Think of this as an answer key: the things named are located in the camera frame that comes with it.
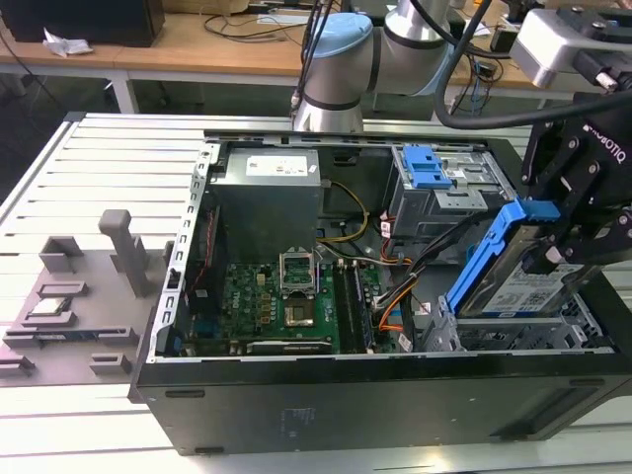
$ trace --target power supply label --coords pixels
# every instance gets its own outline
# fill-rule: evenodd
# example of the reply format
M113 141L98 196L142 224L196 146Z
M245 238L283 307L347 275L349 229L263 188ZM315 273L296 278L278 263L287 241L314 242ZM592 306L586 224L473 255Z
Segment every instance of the power supply label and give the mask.
M246 162L246 176L307 176L306 156L254 155Z

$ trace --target blue latch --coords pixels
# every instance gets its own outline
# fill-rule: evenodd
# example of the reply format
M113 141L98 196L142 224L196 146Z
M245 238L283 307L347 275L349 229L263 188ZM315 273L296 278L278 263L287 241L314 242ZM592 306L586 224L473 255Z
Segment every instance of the blue latch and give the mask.
M549 200L516 200L505 204L474 255L467 261L465 268L447 293L445 299L450 310L458 313L461 302L468 290L507 248L508 235L516 225L524 221L555 222L560 211Z
M405 146L403 155L404 166L415 189L449 190L452 187L452 181L443 172L441 160L429 146Z

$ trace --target chip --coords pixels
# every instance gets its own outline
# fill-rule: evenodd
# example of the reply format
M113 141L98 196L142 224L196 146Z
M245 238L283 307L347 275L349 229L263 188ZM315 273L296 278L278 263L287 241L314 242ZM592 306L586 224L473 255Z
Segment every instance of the chip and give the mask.
M314 300L288 298L283 307L285 326L288 328L311 328L314 326Z

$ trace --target yellow wire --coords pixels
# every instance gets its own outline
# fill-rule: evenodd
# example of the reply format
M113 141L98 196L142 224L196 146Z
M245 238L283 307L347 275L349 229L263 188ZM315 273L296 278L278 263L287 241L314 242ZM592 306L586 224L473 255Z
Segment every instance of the yellow wire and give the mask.
M323 237L323 238L319 238L316 239L317 242L327 242L327 243L341 243L341 242L349 242L350 240L354 240L358 237L361 237L362 234L366 231L366 228L368 227L368 211L366 210L366 207L364 207L364 204L362 203L361 200L359 200L359 197L356 196L356 194L350 190L349 188L347 188L345 185L343 185L342 183L338 183L337 181L332 181L332 185L338 186L339 188L342 188L345 192L347 192L347 194L349 196L351 196L353 198L353 200L355 202L357 202L357 204L360 206L360 208L362 209L362 215L363 215L363 219L364 221L362 222L362 226L360 227L359 231L352 234L352 235L347 235L345 237Z

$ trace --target black box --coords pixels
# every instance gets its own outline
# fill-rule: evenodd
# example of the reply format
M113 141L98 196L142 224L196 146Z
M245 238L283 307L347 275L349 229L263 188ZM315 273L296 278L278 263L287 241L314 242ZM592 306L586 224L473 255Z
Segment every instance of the black box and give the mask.
M162 0L0 0L16 41L42 41L43 29L69 40L148 47L165 23Z

